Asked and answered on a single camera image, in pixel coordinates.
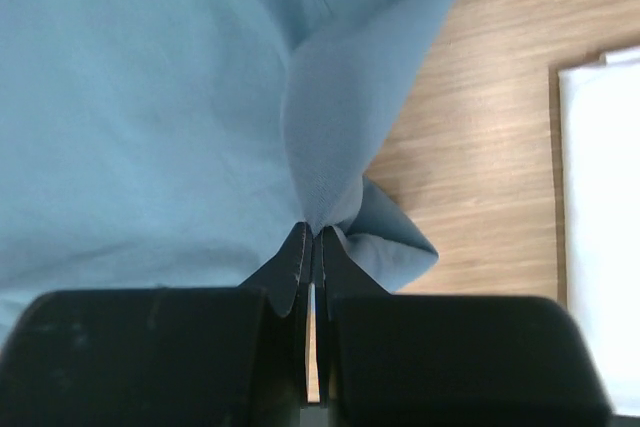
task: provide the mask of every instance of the light blue fabric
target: light blue fabric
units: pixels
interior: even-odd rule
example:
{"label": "light blue fabric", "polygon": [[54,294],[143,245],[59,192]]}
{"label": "light blue fabric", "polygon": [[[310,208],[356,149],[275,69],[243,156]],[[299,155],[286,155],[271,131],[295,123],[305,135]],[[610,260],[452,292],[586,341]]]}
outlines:
{"label": "light blue fabric", "polygon": [[0,343],[42,292],[236,285],[293,224],[397,288],[362,173],[452,0],[0,0]]}

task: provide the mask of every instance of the wooden floor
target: wooden floor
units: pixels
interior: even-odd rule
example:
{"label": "wooden floor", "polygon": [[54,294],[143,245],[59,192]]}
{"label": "wooden floor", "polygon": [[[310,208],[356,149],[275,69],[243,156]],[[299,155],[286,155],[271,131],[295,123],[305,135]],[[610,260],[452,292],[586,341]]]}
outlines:
{"label": "wooden floor", "polygon": [[369,174],[441,253],[406,291],[564,299],[556,70],[640,44],[640,0],[457,0]]}

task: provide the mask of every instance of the black plastic object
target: black plastic object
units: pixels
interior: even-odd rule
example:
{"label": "black plastic object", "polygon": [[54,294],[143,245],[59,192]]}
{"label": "black plastic object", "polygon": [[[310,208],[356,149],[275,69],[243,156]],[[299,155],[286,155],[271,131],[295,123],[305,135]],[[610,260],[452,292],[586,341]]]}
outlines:
{"label": "black plastic object", "polygon": [[294,425],[292,325],[260,291],[59,292],[0,363],[0,425]]}
{"label": "black plastic object", "polygon": [[335,304],[336,400],[350,426],[604,426],[610,409],[572,320],[540,298]]}
{"label": "black plastic object", "polygon": [[36,300],[0,357],[0,426],[298,425],[312,282],[330,425],[607,425],[553,302],[390,295],[333,228],[312,239],[301,223],[238,288]]}

